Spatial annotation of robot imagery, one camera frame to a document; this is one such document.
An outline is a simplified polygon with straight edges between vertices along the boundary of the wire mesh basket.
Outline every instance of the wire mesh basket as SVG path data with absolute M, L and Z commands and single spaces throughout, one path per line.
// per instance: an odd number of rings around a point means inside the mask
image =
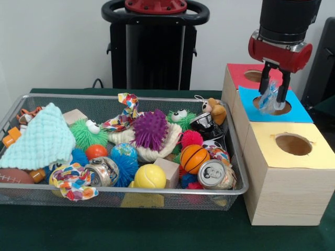
M 19 98 L 0 122 L 0 139 L 7 135 L 9 129 L 18 126 L 16 114 L 20 109 L 35 110 L 38 106 L 54 103 L 63 113 L 79 109 L 89 119 L 98 123 L 117 116 L 124 109 L 118 98 L 110 96 L 74 96 L 29 94 Z M 55 196 L 56 187 L 45 184 L 9 184 L 0 182 L 0 204 L 22 204 L 41 206 L 77 206 L 77 207 L 124 207 L 124 208 L 162 208 L 162 209 L 195 209 L 224 210 L 232 206 L 238 195 L 245 193 L 249 187 L 244 162 L 237 135 L 228 105 L 227 119 L 222 130 L 224 136 L 219 139 L 231 157 L 233 170 L 236 173 L 237 185 L 234 190 L 190 190 L 181 189 L 142 189 L 98 187 L 99 195 L 89 200 L 73 202 Z M 188 109 L 201 113 L 202 103 L 196 99 L 172 98 L 139 98 L 139 111 L 160 109 L 165 114 L 169 111 Z M 0 156 L 6 148 L 0 144 Z

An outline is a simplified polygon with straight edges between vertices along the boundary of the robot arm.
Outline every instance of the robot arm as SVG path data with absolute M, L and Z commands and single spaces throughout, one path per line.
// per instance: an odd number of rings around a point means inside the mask
M 291 73 L 307 64 L 312 45 L 304 42 L 306 31 L 314 23 L 321 0 L 263 0 L 260 28 L 249 40 L 249 54 L 265 62 L 259 92 L 269 85 L 269 72 L 279 69 L 283 83 L 277 102 L 285 102 Z

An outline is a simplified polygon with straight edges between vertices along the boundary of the blue paper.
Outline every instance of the blue paper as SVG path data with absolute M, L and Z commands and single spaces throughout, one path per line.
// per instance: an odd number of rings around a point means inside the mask
M 239 92 L 242 104 L 250 121 L 313 123 L 311 117 L 292 90 L 288 90 L 286 96 L 286 101 L 289 102 L 292 107 L 291 111 L 277 116 L 263 114 L 254 106 L 253 100 L 260 96 L 258 90 L 239 86 Z

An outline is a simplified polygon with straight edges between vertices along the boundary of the light blue washcloth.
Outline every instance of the light blue washcloth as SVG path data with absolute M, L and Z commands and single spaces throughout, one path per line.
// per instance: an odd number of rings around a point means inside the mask
M 51 163 L 65 164 L 74 147 L 75 138 L 61 110 L 50 103 L 6 150 L 0 159 L 0 167 L 36 170 Z

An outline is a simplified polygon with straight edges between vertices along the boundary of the plastic bag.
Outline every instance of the plastic bag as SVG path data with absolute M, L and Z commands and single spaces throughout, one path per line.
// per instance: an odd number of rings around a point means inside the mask
M 276 86 L 277 81 L 271 81 L 265 93 L 261 96 L 258 103 L 261 113 L 272 114 L 275 111 L 284 109 L 285 102 L 277 102 L 278 87 Z

